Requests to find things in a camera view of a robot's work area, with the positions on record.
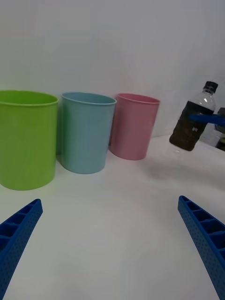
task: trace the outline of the pink bucket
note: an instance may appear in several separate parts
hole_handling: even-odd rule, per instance
[[[142,95],[117,95],[110,146],[114,155],[129,160],[145,158],[159,103]]]

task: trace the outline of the white wall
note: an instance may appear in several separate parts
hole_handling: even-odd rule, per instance
[[[170,133],[182,100],[225,82],[224,15],[224,0],[1,0],[0,89],[150,95]]]

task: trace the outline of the bucket rim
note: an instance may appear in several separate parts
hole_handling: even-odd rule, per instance
[[[136,103],[143,103],[143,104],[149,104],[149,105],[159,105],[160,104],[160,100],[150,97],[150,96],[141,95],[141,94],[119,93],[119,94],[117,94],[117,97],[119,97],[123,100],[136,102]],[[140,97],[142,99],[141,100],[131,99],[132,97]]]
[[[53,102],[49,102],[49,103],[30,103],[30,104],[26,104],[26,103],[11,103],[11,102],[4,102],[0,100],[0,105],[8,105],[8,106],[23,106],[23,107],[36,107],[36,106],[49,106],[49,105],[55,105],[58,104],[59,99],[52,95],[52,94],[48,94],[48,93],[42,93],[42,92],[37,92],[37,91],[33,91],[33,90],[0,90],[0,95],[1,92],[22,92],[22,93],[32,93],[32,94],[39,94],[39,95],[45,95],[45,96],[50,96],[52,98],[55,99],[55,101]]]
[[[104,98],[108,98],[111,100],[110,103],[97,103],[97,102],[84,102],[84,101],[81,101],[81,100],[76,100],[76,99],[72,99],[71,97],[68,97],[69,94],[86,94],[86,95],[90,95],[90,96],[100,96],[100,97],[104,97]],[[106,95],[102,95],[102,94],[96,94],[96,93],[86,93],[86,92],[74,92],[74,91],[71,91],[71,92],[65,92],[65,93],[62,93],[61,97],[63,99],[66,99],[66,100],[69,100],[69,101],[72,101],[72,102],[76,102],[76,103],[81,103],[81,104],[87,104],[87,105],[100,105],[100,106],[105,106],[105,105],[115,105],[117,100],[114,99],[113,97],[109,97],[109,96],[106,96]]]

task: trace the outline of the plastic bucket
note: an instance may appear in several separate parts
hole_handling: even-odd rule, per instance
[[[110,145],[114,155],[129,160],[145,158],[159,103],[142,95],[117,95]]]
[[[105,166],[116,100],[70,92],[62,95],[62,165],[75,173]]]
[[[55,174],[56,97],[32,91],[0,91],[0,184],[39,188]]]

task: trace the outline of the green bucket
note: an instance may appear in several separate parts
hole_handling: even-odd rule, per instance
[[[28,190],[54,178],[57,106],[51,95],[0,90],[0,184]]]

